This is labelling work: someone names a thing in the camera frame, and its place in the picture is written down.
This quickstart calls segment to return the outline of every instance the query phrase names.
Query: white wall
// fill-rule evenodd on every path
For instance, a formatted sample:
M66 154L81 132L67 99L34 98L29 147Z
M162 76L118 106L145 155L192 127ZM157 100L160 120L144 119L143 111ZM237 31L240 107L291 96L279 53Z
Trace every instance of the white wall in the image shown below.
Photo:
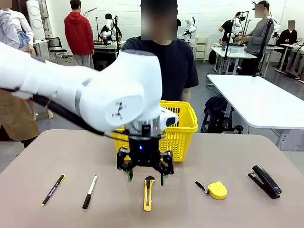
M278 21L282 21L282 28L287 27L288 20L295 19L296 29L300 31L301 8L303 9L303 0L270 0L272 16ZM60 37L65 49L69 50L64 33L64 18L71 12L69 0L47 0L47 7L51 21L51 28L54 37ZM141 34L141 0L82 0L83 13L98 7L97 10L89 14L89 19L94 31L94 37L97 38L96 22L94 16L98 16L99 31L104 26L105 14L111 13L118 16L119 28L123 34L123 40L130 37L136 37ZM255 27L259 19L254 18L254 5L251 0L178 0L179 14L182 26L185 26L185 19L194 17L196 20L197 36L208 37L208 50L214 43L222 38L223 33L218 31L226 20L233 18L238 11L249 10L248 33Z

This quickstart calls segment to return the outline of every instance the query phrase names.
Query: yellow basket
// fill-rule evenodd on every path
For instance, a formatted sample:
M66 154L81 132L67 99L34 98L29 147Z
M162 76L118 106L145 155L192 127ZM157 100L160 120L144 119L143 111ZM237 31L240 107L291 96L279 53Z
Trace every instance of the yellow basket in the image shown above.
M161 106L179 116L179 121L166 130L166 138L160 140L160 151L172 151L175 162L184 161L193 133L198 130L198 119L193 108L187 102L161 101ZM128 140L128 136L113 133L113 137ZM121 147L129 149L128 142L115 140L116 151Z

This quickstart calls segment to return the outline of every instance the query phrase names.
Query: black cap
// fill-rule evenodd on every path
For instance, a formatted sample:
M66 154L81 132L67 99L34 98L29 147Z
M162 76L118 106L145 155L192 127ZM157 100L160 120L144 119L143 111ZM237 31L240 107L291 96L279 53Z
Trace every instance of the black cap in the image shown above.
M142 0L143 11L152 14L164 14L177 10L177 0Z
M268 9L269 9L269 7L270 7L270 4L269 4L268 1L260 1L258 4L263 4L264 7L268 8Z

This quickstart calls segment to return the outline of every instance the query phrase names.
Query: red hoodie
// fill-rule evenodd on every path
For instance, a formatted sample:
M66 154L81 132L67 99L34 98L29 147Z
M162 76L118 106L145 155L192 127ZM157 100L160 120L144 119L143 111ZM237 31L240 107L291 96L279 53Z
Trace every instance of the red hoodie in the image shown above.
M66 40L75 55L90 55L94 49L91 25L80 13L71 12L65 19Z

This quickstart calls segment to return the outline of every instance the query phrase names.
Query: brown coat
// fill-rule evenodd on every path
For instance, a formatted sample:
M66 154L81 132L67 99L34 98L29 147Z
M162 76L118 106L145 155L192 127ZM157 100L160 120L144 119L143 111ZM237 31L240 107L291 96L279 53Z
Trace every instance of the brown coat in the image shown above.
M39 135L26 101L3 90L0 90L0 124L9 137L16 141Z

